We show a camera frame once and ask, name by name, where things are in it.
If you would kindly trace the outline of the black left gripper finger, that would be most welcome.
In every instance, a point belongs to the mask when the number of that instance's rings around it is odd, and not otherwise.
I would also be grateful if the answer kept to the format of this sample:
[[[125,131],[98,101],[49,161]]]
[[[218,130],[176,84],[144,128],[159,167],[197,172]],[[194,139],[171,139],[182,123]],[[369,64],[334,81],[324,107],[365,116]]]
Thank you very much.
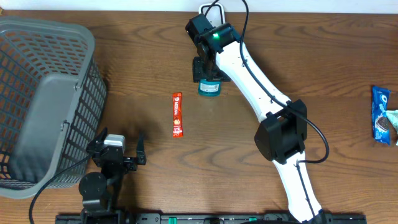
[[[95,137],[92,141],[91,141],[91,145],[92,146],[97,146],[99,144],[103,144],[104,140],[106,139],[108,135],[108,129],[107,127],[105,127],[100,133],[99,135],[97,135],[97,137]]]
[[[136,156],[137,158],[145,158],[145,147],[144,147],[144,133],[139,134],[139,139],[137,141],[137,146],[136,146]]]

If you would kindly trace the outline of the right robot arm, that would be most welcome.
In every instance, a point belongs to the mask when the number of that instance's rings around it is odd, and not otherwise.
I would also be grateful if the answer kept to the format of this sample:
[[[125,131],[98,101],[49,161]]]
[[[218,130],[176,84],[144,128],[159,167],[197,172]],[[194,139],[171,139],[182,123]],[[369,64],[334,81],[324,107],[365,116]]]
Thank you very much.
[[[259,121],[254,137],[258,150],[281,178],[290,214],[299,222],[314,222],[322,212],[308,176],[304,142],[307,107],[291,101],[265,76],[231,24],[212,26],[204,17],[185,27],[199,56],[212,62],[239,88]]]

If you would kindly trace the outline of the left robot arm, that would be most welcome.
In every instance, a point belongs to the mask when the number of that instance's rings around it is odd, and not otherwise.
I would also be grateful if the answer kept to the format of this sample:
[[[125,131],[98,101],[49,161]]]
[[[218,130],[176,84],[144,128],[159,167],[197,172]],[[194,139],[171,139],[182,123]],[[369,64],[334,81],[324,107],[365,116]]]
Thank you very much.
[[[118,208],[118,196],[123,178],[128,172],[134,172],[138,166],[147,162],[144,149],[144,134],[140,133],[136,155],[125,156],[125,137],[108,134],[104,128],[97,137],[88,143],[86,151],[99,172],[86,174],[79,183],[82,196],[82,223],[134,223],[134,215]]]

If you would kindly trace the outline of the green tissue pack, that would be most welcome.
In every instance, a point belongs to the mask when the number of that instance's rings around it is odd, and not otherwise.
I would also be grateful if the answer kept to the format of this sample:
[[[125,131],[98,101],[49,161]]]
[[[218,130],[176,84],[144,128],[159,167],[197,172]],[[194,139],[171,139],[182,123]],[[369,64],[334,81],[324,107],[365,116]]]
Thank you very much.
[[[396,132],[398,132],[398,111],[397,110],[387,110],[386,116]]]

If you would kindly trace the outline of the blue Oreo cookie pack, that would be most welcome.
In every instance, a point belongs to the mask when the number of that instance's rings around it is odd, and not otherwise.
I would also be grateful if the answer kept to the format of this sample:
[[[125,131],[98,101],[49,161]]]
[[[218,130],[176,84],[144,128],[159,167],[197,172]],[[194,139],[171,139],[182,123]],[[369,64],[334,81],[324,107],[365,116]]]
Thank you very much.
[[[388,105],[390,90],[372,87],[371,117],[373,127],[373,137],[377,142],[390,145],[390,132],[386,108]]]

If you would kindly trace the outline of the red Nescafe coffee stick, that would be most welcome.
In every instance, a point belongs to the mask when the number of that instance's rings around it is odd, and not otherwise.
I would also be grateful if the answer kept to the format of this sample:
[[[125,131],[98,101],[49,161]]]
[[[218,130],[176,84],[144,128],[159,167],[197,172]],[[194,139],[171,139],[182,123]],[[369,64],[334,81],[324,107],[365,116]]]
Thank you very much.
[[[173,138],[183,137],[182,128],[182,93],[174,93],[172,95],[173,99]]]

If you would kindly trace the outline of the blue mouthwash bottle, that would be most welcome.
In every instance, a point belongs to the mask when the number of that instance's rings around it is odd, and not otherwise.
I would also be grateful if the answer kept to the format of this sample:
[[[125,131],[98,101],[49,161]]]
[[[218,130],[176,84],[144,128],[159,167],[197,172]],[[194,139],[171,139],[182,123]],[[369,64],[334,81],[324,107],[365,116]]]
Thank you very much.
[[[198,94],[203,96],[218,96],[221,93],[221,81],[207,81],[201,79],[198,85]]]

